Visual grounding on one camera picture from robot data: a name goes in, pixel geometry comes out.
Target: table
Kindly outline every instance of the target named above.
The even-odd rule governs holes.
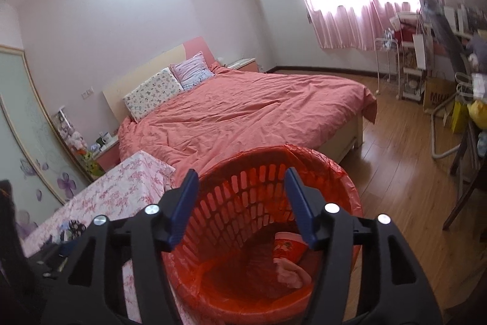
[[[259,66],[255,58],[244,58],[242,60],[235,61],[227,66],[230,69],[238,69],[243,72],[260,72]]]
[[[175,168],[143,151],[135,153],[34,230],[23,241],[25,256],[37,252],[50,235],[58,235],[58,227],[64,220],[77,220],[88,226],[96,215],[107,215],[111,220],[127,218],[148,204],[159,202],[164,192],[174,187],[174,172]],[[123,267],[122,272],[128,317],[141,322],[131,261]],[[215,324],[183,307],[177,297],[175,300],[184,325]]]
[[[118,141],[118,137],[112,137],[112,139],[106,143],[104,149],[93,157],[93,160],[100,164],[104,172],[108,172],[120,164],[119,146],[120,142]]]

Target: pillow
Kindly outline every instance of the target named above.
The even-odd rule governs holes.
[[[123,97],[123,100],[133,119],[139,122],[160,104],[182,91],[183,88],[170,69],[164,68]]]
[[[170,68],[184,90],[190,90],[213,76],[213,72],[208,69],[201,52],[181,64],[171,64]]]

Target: screw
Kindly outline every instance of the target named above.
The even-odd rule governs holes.
[[[147,215],[154,215],[159,212],[159,206],[157,204],[151,204],[144,209]]]
[[[337,206],[335,203],[328,203],[325,205],[325,210],[326,212],[329,212],[331,214],[336,214],[338,211],[340,211],[340,207]]]
[[[389,215],[386,215],[386,214],[380,214],[377,217],[377,220],[379,222],[381,222],[382,224],[389,224],[391,222],[391,218],[389,217]]]
[[[98,215],[93,219],[93,223],[97,226],[101,226],[107,221],[107,217],[105,215]]]

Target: light switch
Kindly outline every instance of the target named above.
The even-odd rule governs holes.
[[[86,100],[93,93],[94,93],[93,87],[90,87],[88,90],[86,90],[84,93],[82,93],[81,97],[83,97],[83,99]]]

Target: pink bedsheet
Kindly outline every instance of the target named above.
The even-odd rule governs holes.
[[[215,76],[162,104],[138,124],[118,131],[122,160],[143,150],[176,168],[203,173],[255,147],[318,148],[362,112],[376,119],[377,103],[362,84],[326,75],[240,72],[212,65]]]

